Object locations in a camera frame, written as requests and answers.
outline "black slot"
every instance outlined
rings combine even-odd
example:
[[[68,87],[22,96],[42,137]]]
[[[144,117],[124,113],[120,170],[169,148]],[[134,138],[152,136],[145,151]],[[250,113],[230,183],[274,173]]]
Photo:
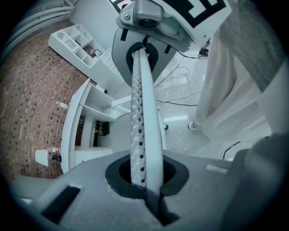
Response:
[[[79,188],[68,186],[42,212],[42,215],[57,224],[79,192]]]

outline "floor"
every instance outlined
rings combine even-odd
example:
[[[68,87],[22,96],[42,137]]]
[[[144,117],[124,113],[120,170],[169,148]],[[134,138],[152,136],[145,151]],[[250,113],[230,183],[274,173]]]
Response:
[[[200,46],[192,42],[189,51],[185,52],[185,55],[198,57],[199,50]],[[181,98],[195,93],[189,97],[171,102],[188,105],[198,104],[201,93],[198,91],[201,91],[203,87],[207,61],[208,59],[204,57],[200,59],[188,59],[177,53],[154,83],[155,86],[158,85],[180,63],[178,68],[170,74],[172,78],[166,78],[161,84],[155,87],[156,99],[164,101],[165,99]],[[112,97],[118,99],[128,95],[131,95],[131,89],[126,84],[123,84],[118,92],[112,94]],[[202,132],[188,129],[189,122],[195,118],[196,106],[179,106],[164,103],[159,107],[159,112],[164,123],[168,125],[166,138],[169,151],[221,159],[227,147],[233,144],[231,142],[214,143]],[[232,160],[237,151],[250,148],[258,140],[259,139],[241,141],[226,152],[225,159]]]
[[[61,147],[68,103],[87,80],[48,47],[51,33],[72,25],[62,21],[22,40],[0,66],[0,167],[8,183],[17,174],[57,178],[59,162],[49,167],[35,162],[36,149]]]

